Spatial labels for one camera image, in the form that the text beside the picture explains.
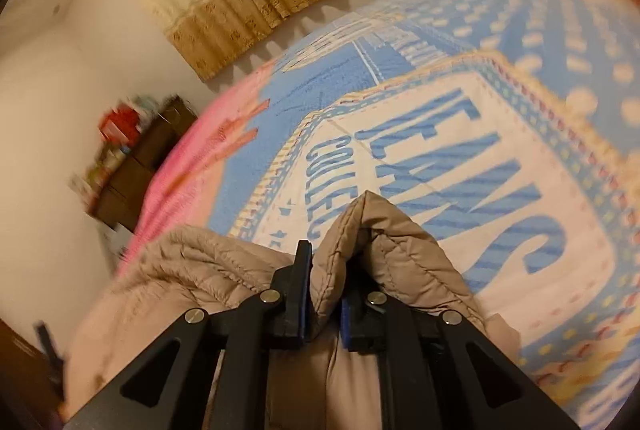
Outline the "dark wooden door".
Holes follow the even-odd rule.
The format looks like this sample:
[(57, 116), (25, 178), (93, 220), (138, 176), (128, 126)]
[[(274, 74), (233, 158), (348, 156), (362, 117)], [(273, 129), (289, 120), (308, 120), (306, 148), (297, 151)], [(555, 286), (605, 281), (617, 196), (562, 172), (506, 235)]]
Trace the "dark wooden door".
[(5, 321), (0, 344), (1, 428), (61, 429), (62, 401), (46, 357)]

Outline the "clutter on desk top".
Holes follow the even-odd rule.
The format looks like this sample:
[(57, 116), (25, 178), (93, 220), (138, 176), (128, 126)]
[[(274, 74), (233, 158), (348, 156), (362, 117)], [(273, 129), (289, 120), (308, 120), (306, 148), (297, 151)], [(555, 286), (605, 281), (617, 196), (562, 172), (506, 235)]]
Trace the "clutter on desk top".
[[(158, 114), (160, 114), (160, 102), (152, 97), (151, 94), (136, 94), (133, 97), (120, 100), (117, 105), (119, 105), (120, 103), (125, 103), (131, 106), (139, 113), (139, 141), (142, 133), (151, 125), (152, 120), (157, 117)], [(102, 135), (101, 140), (102, 144), (99, 148), (99, 151), (96, 152), (93, 163), (86, 168), (82, 175), (77, 175), (77, 173), (74, 173), (73, 176), (70, 177), (70, 181), (68, 181), (68, 186), (79, 197), (79, 200), (84, 206), (86, 213), (88, 213), (88, 211), (98, 199), (102, 189), (107, 183), (107, 180), (111, 178), (115, 170), (120, 166), (120, 164), (122, 164), (125, 157), (138, 143), (137, 141), (131, 147), (115, 145), (105, 142), (102, 138)]]

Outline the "beige puffer jacket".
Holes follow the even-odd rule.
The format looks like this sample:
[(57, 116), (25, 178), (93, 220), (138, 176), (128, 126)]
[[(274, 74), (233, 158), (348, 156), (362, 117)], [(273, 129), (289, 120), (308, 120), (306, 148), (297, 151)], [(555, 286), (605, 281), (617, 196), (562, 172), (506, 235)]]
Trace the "beige puffer jacket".
[[(487, 315), (438, 242), (372, 192), (351, 202), (314, 252), (311, 340), (270, 358), (264, 423), (269, 429), (376, 429), (378, 363), (345, 350), (330, 320), (361, 257), (386, 295), (437, 314), (459, 311), (508, 358), (518, 332)], [(141, 249), (81, 323), (66, 361), (64, 389), (76, 413), (186, 310), (228, 311), (269, 286), (292, 257), (204, 228), (180, 225)]]

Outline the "red bag on desk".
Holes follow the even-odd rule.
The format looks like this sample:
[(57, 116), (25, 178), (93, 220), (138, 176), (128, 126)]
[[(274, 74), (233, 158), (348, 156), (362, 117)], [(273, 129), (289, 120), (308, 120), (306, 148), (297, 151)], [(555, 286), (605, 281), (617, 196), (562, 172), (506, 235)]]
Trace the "red bag on desk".
[(135, 109), (120, 103), (102, 117), (99, 131), (105, 142), (131, 147), (140, 137), (139, 120), (140, 115)]

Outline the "pink and blue bedspread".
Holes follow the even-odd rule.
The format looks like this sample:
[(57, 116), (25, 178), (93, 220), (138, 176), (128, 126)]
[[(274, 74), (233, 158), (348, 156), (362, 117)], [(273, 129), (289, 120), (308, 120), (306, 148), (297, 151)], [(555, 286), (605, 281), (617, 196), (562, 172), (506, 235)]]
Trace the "pink and blue bedspread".
[(639, 380), (639, 1), (376, 0), (222, 91), (145, 194), (280, 251), (365, 191), (438, 240), (585, 429)]

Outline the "dark wooden desk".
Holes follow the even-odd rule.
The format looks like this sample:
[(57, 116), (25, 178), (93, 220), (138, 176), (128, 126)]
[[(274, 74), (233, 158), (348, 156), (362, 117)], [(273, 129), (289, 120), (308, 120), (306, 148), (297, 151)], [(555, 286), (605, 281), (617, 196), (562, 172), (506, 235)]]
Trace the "dark wooden desk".
[(198, 115), (179, 96), (169, 97), (124, 160), (106, 178), (98, 196), (90, 201), (88, 215), (111, 229), (120, 224), (133, 232), (152, 179), (197, 119)]

